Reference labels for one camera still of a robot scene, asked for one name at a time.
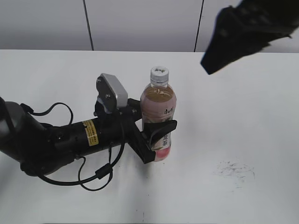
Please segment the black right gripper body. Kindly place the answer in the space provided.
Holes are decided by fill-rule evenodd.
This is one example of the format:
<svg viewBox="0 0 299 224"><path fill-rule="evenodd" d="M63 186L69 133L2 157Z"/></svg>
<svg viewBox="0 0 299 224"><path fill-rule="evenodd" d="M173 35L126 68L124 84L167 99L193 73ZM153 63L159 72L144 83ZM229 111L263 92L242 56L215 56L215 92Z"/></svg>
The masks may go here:
<svg viewBox="0 0 299 224"><path fill-rule="evenodd" d="M211 44L270 44L298 28L297 0L242 0L217 14Z"/></svg>

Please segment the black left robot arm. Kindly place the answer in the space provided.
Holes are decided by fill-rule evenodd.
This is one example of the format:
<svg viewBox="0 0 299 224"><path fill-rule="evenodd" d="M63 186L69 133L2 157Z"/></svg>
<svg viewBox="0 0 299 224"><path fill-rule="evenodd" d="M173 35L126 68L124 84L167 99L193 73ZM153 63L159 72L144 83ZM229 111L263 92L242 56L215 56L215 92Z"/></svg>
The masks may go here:
<svg viewBox="0 0 299 224"><path fill-rule="evenodd" d="M143 163L153 162L153 146L177 127L175 120L136 126L141 118L140 103L129 99L126 107L108 114L95 105L96 118L65 126L40 123L25 105L0 102L0 150L19 162L29 176L49 175L80 156L109 147L129 144Z"/></svg>

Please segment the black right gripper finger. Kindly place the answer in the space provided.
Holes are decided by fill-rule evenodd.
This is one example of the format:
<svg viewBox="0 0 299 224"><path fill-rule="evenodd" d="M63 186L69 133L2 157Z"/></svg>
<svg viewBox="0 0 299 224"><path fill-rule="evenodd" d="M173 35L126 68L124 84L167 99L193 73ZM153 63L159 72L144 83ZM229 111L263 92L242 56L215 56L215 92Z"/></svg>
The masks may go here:
<svg viewBox="0 0 299 224"><path fill-rule="evenodd" d="M245 56L260 52L270 46L271 41L269 35L241 35L233 39L215 36L200 64L211 75Z"/></svg>

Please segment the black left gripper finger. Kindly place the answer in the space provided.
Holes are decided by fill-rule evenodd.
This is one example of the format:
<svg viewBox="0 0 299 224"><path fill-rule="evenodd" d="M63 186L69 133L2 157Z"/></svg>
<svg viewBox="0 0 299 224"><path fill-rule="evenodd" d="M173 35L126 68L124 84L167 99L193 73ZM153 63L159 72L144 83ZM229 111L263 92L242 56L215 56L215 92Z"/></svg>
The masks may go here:
<svg viewBox="0 0 299 224"><path fill-rule="evenodd" d="M134 108L135 110L140 110L141 109L141 107L140 107L140 101L132 99L132 98L128 99L128 106Z"/></svg>
<svg viewBox="0 0 299 224"><path fill-rule="evenodd" d="M162 139L165 135L174 131L178 122L176 120L170 120L160 123L144 123L143 133L147 138L147 142L150 148Z"/></svg>

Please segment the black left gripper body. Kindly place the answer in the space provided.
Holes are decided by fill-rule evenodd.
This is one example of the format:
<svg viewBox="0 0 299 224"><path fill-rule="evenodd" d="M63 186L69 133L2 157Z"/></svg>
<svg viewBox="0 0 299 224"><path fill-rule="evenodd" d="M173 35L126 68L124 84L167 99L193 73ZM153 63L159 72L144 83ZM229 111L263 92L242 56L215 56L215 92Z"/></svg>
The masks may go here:
<svg viewBox="0 0 299 224"><path fill-rule="evenodd" d="M94 119L99 144L98 148L104 150L109 146L118 146L123 142L128 143L144 164L153 162L156 153L150 149L144 134L135 122L141 119L141 110L128 106L116 109L111 114L104 111L103 106L96 102Z"/></svg>

